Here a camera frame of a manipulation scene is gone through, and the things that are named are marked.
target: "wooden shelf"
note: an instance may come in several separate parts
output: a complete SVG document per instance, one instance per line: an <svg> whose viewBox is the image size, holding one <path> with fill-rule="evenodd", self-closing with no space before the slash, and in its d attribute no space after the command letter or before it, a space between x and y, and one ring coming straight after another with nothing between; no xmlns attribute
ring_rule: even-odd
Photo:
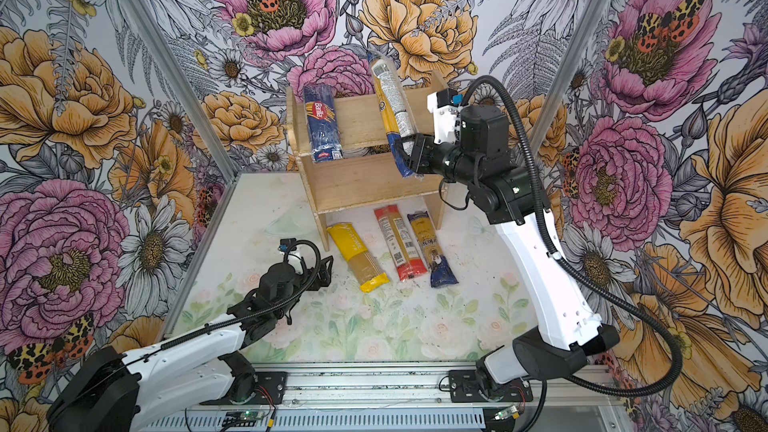
<svg viewBox="0 0 768 432"><path fill-rule="evenodd" d="M408 89L416 128L433 133L432 116L426 108L427 96L447 88L442 77L432 74L432 86ZM336 99L336 120L344 150L387 144L379 99L368 96ZM312 207L322 246L330 250L326 231L326 214L345 208L391 203L402 198L424 196L435 228L440 229L445 203L438 196L440 177L403 178L391 153L342 158L315 164L312 162L309 133L306 130L304 104L298 102L290 87L286 88L288 141L299 167L306 197Z"/></svg>

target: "plastic packaging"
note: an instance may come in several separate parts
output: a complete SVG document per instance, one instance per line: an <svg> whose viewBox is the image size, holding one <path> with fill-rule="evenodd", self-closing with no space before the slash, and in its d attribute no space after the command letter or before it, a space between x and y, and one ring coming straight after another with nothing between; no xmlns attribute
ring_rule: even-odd
<svg viewBox="0 0 768 432"><path fill-rule="evenodd" d="M427 267L430 271L429 283L432 288L457 284L458 280L456 280L456 276L437 242L437 234L435 234L435 227L432 225L429 214L426 211L408 214L408 221L413 227L413 233L416 234L418 245L422 248L422 254L427 260Z"/></svg>
<svg viewBox="0 0 768 432"><path fill-rule="evenodd" d="M304 86L303 93L312 161L327 162L342 158L333 89L326 84L309 84Z"/></svg>
<svg viewBox="0 0 768 432"><path fill-rule="evenodd" d="M424 262L418 256L418 250L413 243L406 221L402 220L397 206L381 207L374 211L379 220L379 227L386 239L389 253L395 261L397 274L400 280L414 278L417 275L426 274Z"/></svg>
<svg viewBox="0 0 768 432"><path fill-rule="evenodd" d="M357 235L352 224L343 222L330 226L328 233L360 283L360 290L367 293L379 285L389 282L386 273L381 270L379 263L368 252L368 247L362 243L362 239Z"/></svg>
<svg viewBox="0 0 768 432"><path fill-rule="evenodd" d="M417 133L416 122L413 120L411 108L408 106L406 92L402 88L397 75L397 67L394 62L380 53L368 53L373 88L379 97L379 111L384 121L384 130L395 164L403 177L414 176L413 171L406 166L400 155L395 150L395 140L400 137L408 137ZM403 149L410 155L413 150L412 143L403 144Z"/></svg>

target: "shelf leg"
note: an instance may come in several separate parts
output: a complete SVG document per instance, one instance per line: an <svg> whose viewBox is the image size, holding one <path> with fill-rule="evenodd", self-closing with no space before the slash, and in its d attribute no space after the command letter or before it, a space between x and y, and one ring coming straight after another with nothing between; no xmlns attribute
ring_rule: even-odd
<svg viewBox="0 0 768 432"><path fill-rule="evenodd" d="M432 218L432 224L435 226L435 230L440 230L442 226L442 215L446 211L446 204L440 200L440 195L437 193L424 196L424 202L427 204L427 211L429 217Z"/></svg>
<svg viewBox="0 0 768 432"><path fill-rule="evenodd" d="M315 216L315 224L317 224L317 231L320 234L322 248L324 248L326 252L329 252L330 246L328 245L328 231L326 230L328 227L327 221L326 221L326 215L314 214L314 216Z"/></svg>

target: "floral tabletop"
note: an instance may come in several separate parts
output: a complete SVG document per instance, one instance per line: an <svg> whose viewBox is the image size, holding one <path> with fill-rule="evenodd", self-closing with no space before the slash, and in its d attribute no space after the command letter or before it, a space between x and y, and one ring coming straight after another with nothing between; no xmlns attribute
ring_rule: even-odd
<svg viewBox="0 0 768 432"><path fill-rule="evenodd" d="M451 190L456 201L464 192ZM421 198L398 202L400 213L425 209ZM397 281L394 262L373 207L329 216L352 222L389 275L370 294L360 291L339 249L332 284L307 292L274 331L244 350L253 362L370 360L475 360L536 324L533 307L504 243L474 206L447 210L438 240L458 285L433 289L422 276ZM258 286L280 260L280 238L320 244L298 174L245 174L197 275L174 334L196 328Z"/></svg>

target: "wooden shelf board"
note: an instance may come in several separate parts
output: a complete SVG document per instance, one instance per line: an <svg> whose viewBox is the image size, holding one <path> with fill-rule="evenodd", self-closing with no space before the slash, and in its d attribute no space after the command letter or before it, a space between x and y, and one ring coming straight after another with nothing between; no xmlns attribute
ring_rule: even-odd
<svg viewBox="0 0 768 432"><path fill-rule="evenodd" d="M311 175L318 214L437 193L440 183L401 177L389 153L312 164Z"/></svg>
<svg viewBox="0 0 768 432"><path fill-rule="evenodd" d="M408 104L416 120L416 128L421 133L432 134L435 131L432 114L426 109L427 96L436 91L435 87L408 89ZM287 94L290 101L293 94ZM343 97L334 100L336 121L339 124L339 136L342 150L361 147L383 146L387 144L384 123L379 111L379 99L375 94L368 96ZM311 154L310 136L306 130L306 113L303 102L296 102L293 108L293 133L297 143L293 153L298 156Z"/></svg>

